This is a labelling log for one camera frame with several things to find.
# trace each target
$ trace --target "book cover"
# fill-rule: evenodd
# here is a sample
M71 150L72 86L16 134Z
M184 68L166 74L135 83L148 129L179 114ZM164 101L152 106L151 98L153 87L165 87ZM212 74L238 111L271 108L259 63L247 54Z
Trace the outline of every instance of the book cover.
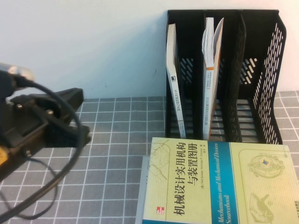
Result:
M299 223L288 147L153 138L142 223Z

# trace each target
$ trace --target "gray grid mat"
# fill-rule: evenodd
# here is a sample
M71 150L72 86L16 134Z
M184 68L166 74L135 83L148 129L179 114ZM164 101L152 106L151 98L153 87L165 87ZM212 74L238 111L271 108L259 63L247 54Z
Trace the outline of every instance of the gray grid mat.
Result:
M150 153L152 137L163 137L165 98L90 99L78 115L92 131L93 140L74 169L59 184L58 200L34 221L12 218L10 224L133 224L135 223L142 156ZM275 115L284 144L292 152L299 174L299 99L296 92L281 92ZM59 171L69 160L71 148L49 148L39 158ZM0 190L16 205L51 179L40 165L24 164L5 179ZM40 212L53 191L25 210ZM0 202L0 212L5 211Z

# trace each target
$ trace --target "screw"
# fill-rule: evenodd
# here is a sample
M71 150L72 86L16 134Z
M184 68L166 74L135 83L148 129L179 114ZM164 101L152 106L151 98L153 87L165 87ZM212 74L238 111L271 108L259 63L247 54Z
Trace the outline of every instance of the screw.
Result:
M15 107L16 107L17 109L22 109L22 108L23 108L23 106L22 106L21 104L17 104Z
M53 112L52 110L47 110L47 113L48 113L49 115L53 115L53 114L54 114L54 112Z
M27 157L31 157L31 156L32 156L30 150L26 150L26 156L27 156Z

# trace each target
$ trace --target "printed title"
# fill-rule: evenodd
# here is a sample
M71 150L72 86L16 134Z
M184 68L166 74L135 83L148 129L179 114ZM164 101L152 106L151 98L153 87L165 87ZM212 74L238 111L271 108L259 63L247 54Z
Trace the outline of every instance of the printed title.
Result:
M197 169L198 169L198 157L197 157L197 145L188 144L187 156L186 156L186 144L178 143L177 144L177 155L176 155L176 165L177 169L176 178L175 178L175 206L174 214L184 215L185 214L185 182L187 184L194 184L198 181L197 178Z
M221 187L221 175L220 175L220 162L219 162L219 149L218 144L215 143L215 153L214 153L214 159L216 162L216 184L218 185L218 202L219 202L219 209L218 211L218 223L232 223L231 222L231 213L230 213L230 203L229 203L229 195L223 195L222 196L222 187ZM227 209L227 219L224 218L224 212L223 212L223 197L225 197L225 207Z

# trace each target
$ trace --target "book in organizer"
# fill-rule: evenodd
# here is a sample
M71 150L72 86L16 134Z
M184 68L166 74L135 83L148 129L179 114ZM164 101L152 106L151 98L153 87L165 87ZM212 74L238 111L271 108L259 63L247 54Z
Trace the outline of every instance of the book in organizer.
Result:
M180 137L182 139L185 139L186 132L185 132L180 93L178 88L178 76L177 76L177 69L176 69L177 56L178 55L177 55L176 24L170 24L168 25L168 32L167 32L166 70L167 70L169 86L171 89L174 109L178 120Z
M295 224L287 146L153 138L142 224Z
M221 19L214 32L214 18L206 18L206 29L202 37L204 56L202 131L204 140L209 140L216 105L223 21L224 18Z

